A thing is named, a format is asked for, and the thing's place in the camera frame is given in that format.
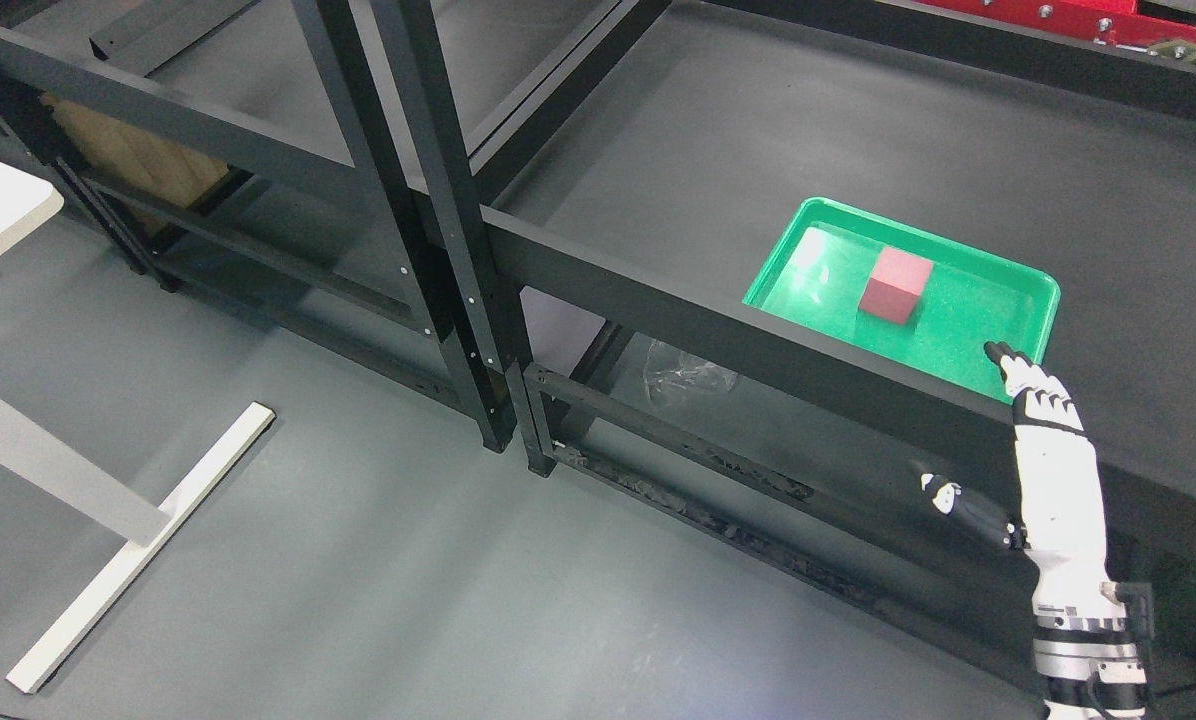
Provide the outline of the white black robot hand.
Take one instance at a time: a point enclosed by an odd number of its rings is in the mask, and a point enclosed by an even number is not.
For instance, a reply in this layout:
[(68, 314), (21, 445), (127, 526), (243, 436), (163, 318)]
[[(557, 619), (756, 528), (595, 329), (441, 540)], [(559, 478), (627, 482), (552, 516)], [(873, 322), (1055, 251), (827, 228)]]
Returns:
[(1001, 551), (1020, 551), (1038, 570), (1031, 597), (1041, 626), (1122, 631), (1127, 610), (1107, 575), (1107, 525), (1096, 447), (1064, 384), (1023, 352), (986, 343), (1011, 401), (1020, 507), (946, 475), (922, 471), (919, 484), (933, 510)]

